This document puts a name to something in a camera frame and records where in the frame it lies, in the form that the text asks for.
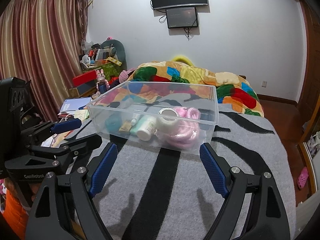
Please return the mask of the pink rabbit plush toy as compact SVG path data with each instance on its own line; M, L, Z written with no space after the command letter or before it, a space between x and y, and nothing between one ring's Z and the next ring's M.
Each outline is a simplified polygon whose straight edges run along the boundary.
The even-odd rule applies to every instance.
M106 79L103 69L97 70L96 74L97 74L97 84L96 84L97 91L100 94L104 94L109 90L110 84Z

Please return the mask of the blue tape roll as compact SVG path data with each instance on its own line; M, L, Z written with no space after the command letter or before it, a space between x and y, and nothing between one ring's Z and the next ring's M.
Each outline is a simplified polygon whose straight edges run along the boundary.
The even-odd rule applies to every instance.
M113 113L105 120L105 128L109 133L117 133L122 126L121 114Z

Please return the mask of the pink hat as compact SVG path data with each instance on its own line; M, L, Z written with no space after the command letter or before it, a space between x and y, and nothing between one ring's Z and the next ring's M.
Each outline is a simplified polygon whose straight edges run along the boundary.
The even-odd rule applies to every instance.
M130 68L129 70L122 70L119 74L119 82L124 83L134 71L135 68Z

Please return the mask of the pink slipper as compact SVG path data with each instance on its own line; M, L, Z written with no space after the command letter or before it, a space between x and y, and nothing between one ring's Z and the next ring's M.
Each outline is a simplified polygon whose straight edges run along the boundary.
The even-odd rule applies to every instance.
M308 169L307 167L303 167L303 169L301 170L297 178L297 186L299 190L302 190L305 187L308 181L308 177L309 177Z

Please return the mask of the white bandage roll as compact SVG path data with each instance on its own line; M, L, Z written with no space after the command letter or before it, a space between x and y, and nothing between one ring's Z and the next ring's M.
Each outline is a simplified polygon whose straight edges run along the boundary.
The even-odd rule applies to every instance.
M174 133L177 128L179 114L173 108L163 108L156 119L157 129L163 133Z

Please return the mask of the striped pink curtain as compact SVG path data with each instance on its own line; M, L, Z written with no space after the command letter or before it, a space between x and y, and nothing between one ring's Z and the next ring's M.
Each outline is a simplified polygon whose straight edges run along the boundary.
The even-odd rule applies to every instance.
M1 79L31 82L36 106L56 121L86 39L88 0L11 0L1 15Z

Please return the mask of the yellow pillow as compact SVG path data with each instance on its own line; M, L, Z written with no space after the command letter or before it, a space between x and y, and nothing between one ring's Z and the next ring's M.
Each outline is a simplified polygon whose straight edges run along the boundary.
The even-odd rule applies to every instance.
M178 55L176 57L174 57L172 59L173 62L180 62L180 63L184 63L186 65L189 65L189 66L194 66L194 64L185 56L183 55Z

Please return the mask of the mint green tube bottle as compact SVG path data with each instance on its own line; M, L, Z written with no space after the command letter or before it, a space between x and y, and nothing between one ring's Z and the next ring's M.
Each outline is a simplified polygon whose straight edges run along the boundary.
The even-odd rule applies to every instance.
M136 123L134 126L131 127L130 134L136 136L136 133L137 133L137 131L140 129L140 127L142 126L142 124L144 124L144 122L150 121L150 120L153 120L153 118L152 118L151 116L147 116L147 115L142 116L142 117L137 121L137 123Z

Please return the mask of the white pill bottle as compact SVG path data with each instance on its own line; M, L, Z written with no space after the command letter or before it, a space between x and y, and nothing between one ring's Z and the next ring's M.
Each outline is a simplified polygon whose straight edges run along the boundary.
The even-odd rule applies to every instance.
M149 141L156 130L156 118L153 116L152 118L153 120L144 122L136 133L137 137L142 141Z

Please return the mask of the brown wooden door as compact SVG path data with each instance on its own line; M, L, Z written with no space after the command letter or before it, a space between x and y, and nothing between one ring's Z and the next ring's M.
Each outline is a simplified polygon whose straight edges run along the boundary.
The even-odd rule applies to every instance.
M306 69L298 110L302 120L307 122L319 98L319 19L306 1L299 1L306 29Z

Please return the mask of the clear plastic storage box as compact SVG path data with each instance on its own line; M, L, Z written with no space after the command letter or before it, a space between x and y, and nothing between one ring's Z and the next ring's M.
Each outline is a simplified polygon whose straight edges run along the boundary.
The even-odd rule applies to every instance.
M215 126L219 122L218 107L212 114L202 113L194 107L175 107L173 109L179 114L179 117L177 118L178 124L174 133L163 133L156 126L156 130L149 141L142 141L137 135L121 134L119 132L109 133L105 128L105 120L113 113L121 114L123 123L126 120L131 121L134 114L140 114L140 118L144 115L157 118L159 111L163 108L172 107L162 107L156 113L151 113L149 107L143 111L123 111L122 109L113 107L104 107L103 109L89 109L87 107L97 133L105 138L115 135L128 141L134 141L151 147L162 147L185 152L196 152L204 142L210 142Z

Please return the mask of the grey neck pillow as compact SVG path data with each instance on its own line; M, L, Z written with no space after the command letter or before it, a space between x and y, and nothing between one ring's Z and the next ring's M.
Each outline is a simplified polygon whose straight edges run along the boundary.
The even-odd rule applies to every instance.
M101 44L106 57L112 57L121 62L121 68L126 69L126 55L125 49L121 42L118 40L106 40Z

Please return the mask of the small brown cardboard box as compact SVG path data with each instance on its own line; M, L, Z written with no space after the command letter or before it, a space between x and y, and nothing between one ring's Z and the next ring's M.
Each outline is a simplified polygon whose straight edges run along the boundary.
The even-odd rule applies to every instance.
M126 120L123 122L123 124L119 128L118 132L121 134L130 134L131 128L132 128L131 121Z

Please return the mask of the white ointment tube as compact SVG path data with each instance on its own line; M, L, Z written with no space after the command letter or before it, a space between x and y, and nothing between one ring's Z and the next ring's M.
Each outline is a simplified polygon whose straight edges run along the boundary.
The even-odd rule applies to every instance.
M140 119L140 114L134 114L131 119L131 125L135 126Z

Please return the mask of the small black wall monitor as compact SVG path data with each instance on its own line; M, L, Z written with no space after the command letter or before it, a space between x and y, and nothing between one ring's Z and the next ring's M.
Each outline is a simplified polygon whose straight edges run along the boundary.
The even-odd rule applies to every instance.
M169 29L198 27L197 10L195 7L167 9L166 18Z

